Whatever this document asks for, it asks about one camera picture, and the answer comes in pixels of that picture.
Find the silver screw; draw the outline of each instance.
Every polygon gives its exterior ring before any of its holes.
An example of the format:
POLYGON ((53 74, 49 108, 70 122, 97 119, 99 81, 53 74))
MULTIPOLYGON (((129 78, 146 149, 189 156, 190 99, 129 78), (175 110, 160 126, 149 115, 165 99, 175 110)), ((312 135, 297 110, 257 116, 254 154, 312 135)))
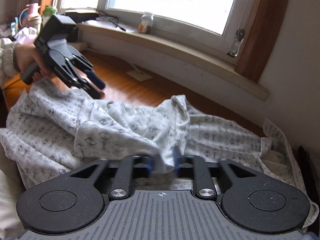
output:
POLYGON ((111 191, 111 195, 114 197, 123 197, 127 194, 127 192, 124 189, 115 189, 111 191))
POLYGON ((203 188, 203 189, 199 190, 199 194, 204 197, 210 197, 210 196, 214 195, 214 191, 210 188, 203 188))

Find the white jacket sleeve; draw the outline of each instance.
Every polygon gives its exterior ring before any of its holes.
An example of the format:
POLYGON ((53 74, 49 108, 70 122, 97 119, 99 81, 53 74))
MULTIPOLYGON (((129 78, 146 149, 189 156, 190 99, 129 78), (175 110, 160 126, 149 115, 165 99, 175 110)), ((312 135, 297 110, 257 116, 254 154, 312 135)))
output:
POLYGON ((19 73, 13 64, 13 52, 17 43, 8 38, 0 39, 0 86, 19 73))

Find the window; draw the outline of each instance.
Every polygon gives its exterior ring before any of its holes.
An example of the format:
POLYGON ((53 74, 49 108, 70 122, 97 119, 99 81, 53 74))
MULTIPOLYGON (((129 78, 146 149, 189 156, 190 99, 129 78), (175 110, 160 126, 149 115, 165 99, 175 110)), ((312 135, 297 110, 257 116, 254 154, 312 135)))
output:
POLYGON ((97 8, 137 26, 144 11, 155 14, 153 33, 229 62, 236 30, 245 28, 254 0, 57 0, 66 8, 97 8))

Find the white patterned cloth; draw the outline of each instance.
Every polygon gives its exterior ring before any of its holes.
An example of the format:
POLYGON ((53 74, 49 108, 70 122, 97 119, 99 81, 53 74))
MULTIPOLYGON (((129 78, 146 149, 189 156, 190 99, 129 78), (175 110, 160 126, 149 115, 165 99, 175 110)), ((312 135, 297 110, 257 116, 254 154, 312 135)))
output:
MULTIPOLYGON (((52 179, 95 158, 120 160, 129 155, 155 158, 153 178, 140 178, 136 188, 189 189, 192 181, 172 176, 172 148, 217 162, 227 157, 306 194, 291 147, 279 128, 268 120, 266 138, 233 121, 204 114, 184 95, 172 96, 157 107, 131 106, 94 100, 83 90, 61 93, 48 79, 22 93, 11 108, 7 128, 0 129, 8 158, 17 162, 26 188, 52 179)), ((311 202, 305 227, 319 213, 311 202)))

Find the white string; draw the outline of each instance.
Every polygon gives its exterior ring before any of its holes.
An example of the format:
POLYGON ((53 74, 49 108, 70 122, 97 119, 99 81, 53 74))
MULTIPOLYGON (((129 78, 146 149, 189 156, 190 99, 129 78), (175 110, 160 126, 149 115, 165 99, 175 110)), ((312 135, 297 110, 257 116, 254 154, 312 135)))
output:
POLYGON ((242 21, 243 21, 243 17, 244 17, 245 11, 247 10, 247 6, 248 6, 249 1, 250 1, 250 0, 247 0, 247 2, 246 2, 246 4, 245 4, 244 11, 243 11, 243 13, 242 13, 242 17, 241 17, 240 24, 239 24, 239 29, 241 28, 242 21))

